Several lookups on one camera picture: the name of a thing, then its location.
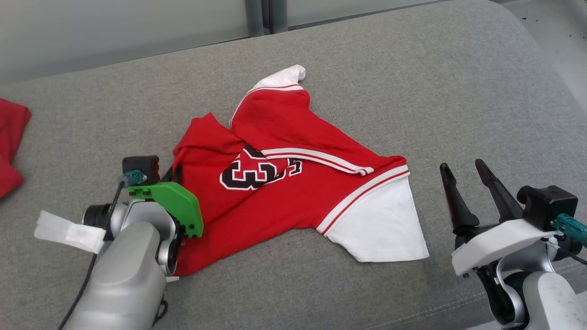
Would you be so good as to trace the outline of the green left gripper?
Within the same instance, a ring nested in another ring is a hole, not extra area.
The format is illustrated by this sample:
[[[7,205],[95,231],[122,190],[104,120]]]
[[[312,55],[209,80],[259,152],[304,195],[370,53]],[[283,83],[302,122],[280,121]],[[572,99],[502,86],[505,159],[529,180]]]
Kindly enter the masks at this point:
[[[173,165],[161,182],[146,186],[129,186],[129,195],[140,200],[152,200],[185,227],[189,238],[202,237],[203,216],[197,197],[182,185],[182,165]]]

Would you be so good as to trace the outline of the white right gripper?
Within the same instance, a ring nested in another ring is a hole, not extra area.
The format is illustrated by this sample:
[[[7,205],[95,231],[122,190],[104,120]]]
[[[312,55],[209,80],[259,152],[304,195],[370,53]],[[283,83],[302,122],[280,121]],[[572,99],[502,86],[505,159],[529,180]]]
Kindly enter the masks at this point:
[[[522,207],[488,165],[482,159],[476,159],[475,166],[482,183],[490,190],[501,224],[476,235],[452,252],[452,266],[457,276],[515,253],[543,237],[562,234],[558,230],[543,231],[522,219]],[[448,164],[441,163],[439,170],[453,230],[469,230],[479,226],[479,219],[463,200]]]

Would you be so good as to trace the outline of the red jersey with number print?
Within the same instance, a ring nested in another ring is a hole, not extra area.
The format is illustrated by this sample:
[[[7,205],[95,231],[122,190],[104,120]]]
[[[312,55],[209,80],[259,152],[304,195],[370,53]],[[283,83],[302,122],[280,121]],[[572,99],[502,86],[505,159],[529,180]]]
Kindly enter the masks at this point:
[[[310,228],[359,262],[426,259],[403,156],[379,156],[310,110],[306,69],[277,71],[241,98],[228,126],[194,118],[174,148],[203,216],[175,276],[293,229]]]

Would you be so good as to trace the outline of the white tape label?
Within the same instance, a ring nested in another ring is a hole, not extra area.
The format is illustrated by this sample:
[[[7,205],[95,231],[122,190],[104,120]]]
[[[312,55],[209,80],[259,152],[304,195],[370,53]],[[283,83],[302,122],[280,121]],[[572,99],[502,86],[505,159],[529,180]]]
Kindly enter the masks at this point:
[[[105,230],[76,224],[42,210],[34,236],[49,242],[62,243],[91,253],[100,253],[104,246]]]

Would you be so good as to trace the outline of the red shorts with white stripe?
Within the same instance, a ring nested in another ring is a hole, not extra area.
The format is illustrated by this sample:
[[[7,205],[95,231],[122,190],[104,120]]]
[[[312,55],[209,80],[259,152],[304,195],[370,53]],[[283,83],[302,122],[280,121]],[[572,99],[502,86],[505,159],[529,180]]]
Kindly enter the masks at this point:
[[[26,106],[0,99],[0,199],[23,182],[12,162],[31,117]]]

